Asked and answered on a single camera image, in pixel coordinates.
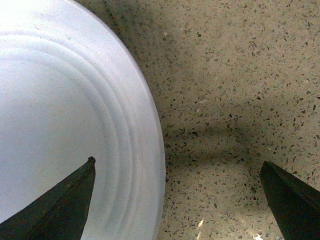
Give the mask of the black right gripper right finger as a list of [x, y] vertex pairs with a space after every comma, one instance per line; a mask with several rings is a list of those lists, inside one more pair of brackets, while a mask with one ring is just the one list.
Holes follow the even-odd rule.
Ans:
[[320, 238], [320, 192], [270, 161], [260, 180], [277, 225], [286, 240]]

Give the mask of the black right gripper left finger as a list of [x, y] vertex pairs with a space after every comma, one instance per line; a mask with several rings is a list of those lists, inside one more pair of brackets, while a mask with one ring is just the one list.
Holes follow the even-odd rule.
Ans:
[[2, 240], [79, 240], [88, 219], [96, 169], [87, 162], [0, 224]]

